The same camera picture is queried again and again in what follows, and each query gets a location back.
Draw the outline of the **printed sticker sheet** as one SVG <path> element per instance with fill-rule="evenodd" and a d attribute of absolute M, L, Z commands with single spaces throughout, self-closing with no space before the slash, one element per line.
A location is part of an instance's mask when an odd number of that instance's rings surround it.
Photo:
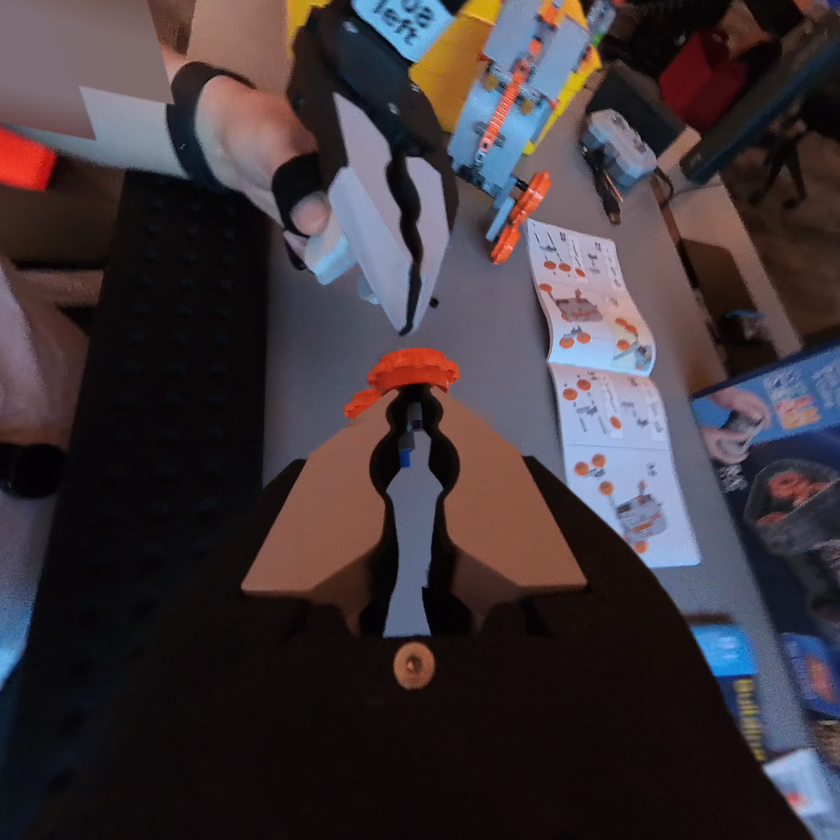
<path fill-rule="evenodd" d="M 839 838 L 838 806 L 814 749 L 788 752 L 763 770 L 812 838 Z"/>

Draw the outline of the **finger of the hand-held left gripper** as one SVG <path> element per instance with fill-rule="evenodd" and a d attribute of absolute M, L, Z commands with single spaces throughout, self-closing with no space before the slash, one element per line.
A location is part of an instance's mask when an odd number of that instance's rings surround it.
<path fill-rule="evenodd" d="M 408 335 L 415 330 L 422 281 L 394 192 L 402 161 L 360 106 L 338 92 L 332 104 L 343 152 L 329 186 L 332 210 L 373 296 L 393 328 Z"/>
<path fill-rule="evenodd" d="M 402 156 L 402 245 L 407 259 L 405 310 L 427 310 L 445 261 L 451 208 L 458 206 L 452 171 L 418 155 Z"/>

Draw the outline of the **blue robot kit box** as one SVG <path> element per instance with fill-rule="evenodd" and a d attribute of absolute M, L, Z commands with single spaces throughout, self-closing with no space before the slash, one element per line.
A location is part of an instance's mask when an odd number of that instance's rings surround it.
<path fill-rule="evenodd" d="M 805 714 L 838 729 L 838 339 L 691 408 Z"/>

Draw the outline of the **yellow plastic bin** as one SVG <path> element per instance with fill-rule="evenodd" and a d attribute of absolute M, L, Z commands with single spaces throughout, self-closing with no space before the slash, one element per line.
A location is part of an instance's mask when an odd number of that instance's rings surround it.
<path fill-rule="evenodd" d="M 293 58 L 293 43 L 308 19 L 310 12 L 317 7 L 326 7 L 330 2 L 287 2 L 287 46 L 290 61 L 294 67 L 298 60 Z M 485 50 L 492 29 L 495 27 L 504 2 L 382 2 L 396 11 L 395 23 L 384 24 L 396 32 L 396 37 L 403 38 L 399 28 L 404 18 L 406 26 L 406 47 L 417 61 L 410 69 L 411 79 L 421 88 L 432 103 L 438 121 L 446 132 L 455 130 L 457 117 L 466 104 L 468 89 L 476 78 L 479 65 L 489 62 Z M 431 24 L 425 21 L 425 13 L 413 23 L 415 12 L 422 13 L 421 7 L 430 6 L 434 18 Z M 452 23 L 442 24 L 446 12 Z M 539 2 L 538 13 L 543 17 L 552 17 L 552 21 L 575 23 L 585 29 L 584 5 L 578 1 Z M 417 30 L 420 45 L 414 47 L 412 32 Z M 539 147 L 552 126 L 568 108 L 573 99 L 582 90 L 595 70 L 602 67 L 601 59 L 594 47 L 586 47 L 577 67 L 566 78 L 563 87 L 549 97 L 549 117 L 538 131 L 534 140 L 527 143 L 525 155 L 531 155 Z"/>

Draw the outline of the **grey beam with orange gears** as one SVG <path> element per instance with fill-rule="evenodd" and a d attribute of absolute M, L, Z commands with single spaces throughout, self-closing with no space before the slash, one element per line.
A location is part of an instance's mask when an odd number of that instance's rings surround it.
<path fill-rule="evenodd" d="M 406 386 L 431 385 L 447 393 L 459 378 L 458 364 L 441 351 L 429 348 L 396 350 L 381 357 L 367 376 L 368 387 L 352 395 L 343 407 L 343 414 L 348 419 L 355 419 L 385 394 Z M 404 430 L 398 439 L 400 469 L 410 468 L 415 432 L 423 428 L 421 403 L 409 403 Z"/>

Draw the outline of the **person's left hand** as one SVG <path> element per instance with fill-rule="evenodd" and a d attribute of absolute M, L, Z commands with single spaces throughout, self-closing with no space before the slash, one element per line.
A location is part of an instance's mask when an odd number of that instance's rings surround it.
<path fill-rule="evenodd" d="M 218 76 L 204 87 L 196 107 L 196 137 L 212 174 L 243 194 L 286 231 L 297 248 L 304 237 L 281 222 L 272 191 L 276 171 L 317 143 L 289 102 L 272 92 Z"/>

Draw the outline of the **black perforated panel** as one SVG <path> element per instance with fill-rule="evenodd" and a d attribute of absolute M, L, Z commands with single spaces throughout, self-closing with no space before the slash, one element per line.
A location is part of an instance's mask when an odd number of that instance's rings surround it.
<path fill-rule="evenodd" d="M 28 644 L 2 693 L 2 838 L 96 752 L 173 592 L 261 487 L 270 223 L 127 175 Z"/>

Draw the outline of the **blue instruction booklet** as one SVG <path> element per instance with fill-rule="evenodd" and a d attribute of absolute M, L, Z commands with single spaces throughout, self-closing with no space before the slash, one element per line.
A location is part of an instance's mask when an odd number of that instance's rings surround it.
<path fill-rule="evenodd" d="M 749 637 L 727 616 L 693 616 L 691 630 L 717 681 L 737 729 L 752 756 L 769 761 L 764 715 L 760 703 L 759 670 Z"/>

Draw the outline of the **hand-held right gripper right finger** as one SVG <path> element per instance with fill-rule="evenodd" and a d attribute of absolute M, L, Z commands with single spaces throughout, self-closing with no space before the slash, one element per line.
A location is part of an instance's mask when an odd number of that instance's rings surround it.
<path fill-rule="evenodd" d="M 432 635 L 471 635 L 497 606 L 587 586 L 513 444 L 438 387 L 427 388 L 427 435 L 440 485 L 427 570 Z"/>

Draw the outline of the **red bag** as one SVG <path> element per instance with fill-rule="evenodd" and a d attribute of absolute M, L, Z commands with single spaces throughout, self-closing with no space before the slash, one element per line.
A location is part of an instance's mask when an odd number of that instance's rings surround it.
<path fill-rule="evenodd" d="M 728 37 L 697 31 L 658 79 L 666 107 L 698 133 L 716 125 L 747 87 L 748 69 L 730 56 Z"/>

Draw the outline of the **large orange reflective cone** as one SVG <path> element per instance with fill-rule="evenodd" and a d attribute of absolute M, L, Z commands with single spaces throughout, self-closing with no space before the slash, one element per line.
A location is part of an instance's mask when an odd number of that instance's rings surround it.
<path fill-rule="evenodd" d="M 57 154 L 50 148 L 1 127 L 1 185 L 44 192 L 54 174 Z"/>

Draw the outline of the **black box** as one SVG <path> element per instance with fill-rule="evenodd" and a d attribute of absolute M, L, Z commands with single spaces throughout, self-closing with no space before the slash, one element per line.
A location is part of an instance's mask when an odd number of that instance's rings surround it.
<path fill-rule="evenodd" d="M 657 81 L 620 61 L 599 76 L 584 108 L 587 116 L 601 111 L 615 111 L 639 134 L 670 125 Z"/>

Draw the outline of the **grey desk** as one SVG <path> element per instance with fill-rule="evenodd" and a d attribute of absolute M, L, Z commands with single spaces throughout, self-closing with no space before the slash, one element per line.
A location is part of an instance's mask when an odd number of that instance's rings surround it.
<path fill-rule="evenodd" d="M 654 382 L 664 398 L 675 466 L 701 553 L 699 565 L 657 570 L 684 613 L 726 613 L 742 626 L 759 665 L 766 738 L 782 752 L 810 736 L 739 533 L 718 487 L 690 396 L 725 375 L 649 185 L 624 200 L 623 221 L 606 221 L 576 134 L 592 96 L 583 90 L 521 168 L 548 169 L 552 188 L 536 218 L 616 243 L 624 279 L 658 352 Z M 488 260 L 487 197 L 459 185 L 456 227 L 430 308 L 408 346 L 438 349 L 461 372 L 457 400 L 523 454 L 564 476 L 547 333 L 520 243 L 507 264 Z M 355 278 L 329 286 L 292 268 L 275 233 L 268 292 L 266 420 L 262 483 L 343 426 L 343 405 L 373 364 L 402 342 L 381 310 L 358 297 Z"/>

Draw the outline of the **open white instruction manual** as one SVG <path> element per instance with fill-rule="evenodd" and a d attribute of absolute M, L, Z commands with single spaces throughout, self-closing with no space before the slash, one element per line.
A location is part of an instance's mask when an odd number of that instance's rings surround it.
<path fill-rule="evenodd" d="M 534 219 L 526 230 L 568 488 L 648 568 L 697 566 L 665 405 L 650 378 L 655 340 L 614 242 Z"/>

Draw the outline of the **grey remote controller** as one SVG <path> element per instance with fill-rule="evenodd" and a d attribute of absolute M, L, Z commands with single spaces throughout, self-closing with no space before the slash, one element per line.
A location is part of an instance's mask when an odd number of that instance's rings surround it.
<path fill-rule="evenodd" d="M 653 150 L 613 109 L 591 112 L 581 134 L 584 158 L 604 172 L 620 193 L 655 173 L 658 159 Z"/>

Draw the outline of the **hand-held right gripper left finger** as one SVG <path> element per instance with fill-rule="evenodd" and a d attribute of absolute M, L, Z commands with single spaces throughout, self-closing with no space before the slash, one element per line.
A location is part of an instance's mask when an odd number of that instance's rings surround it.
<path fill-rule="evenodd" d="M 384 635 L 398 546 L 388 489 L 401 468 L 390 392 L 306 459 L 241 584 L 257 598 L 335 606 L 351 632 Z"/>

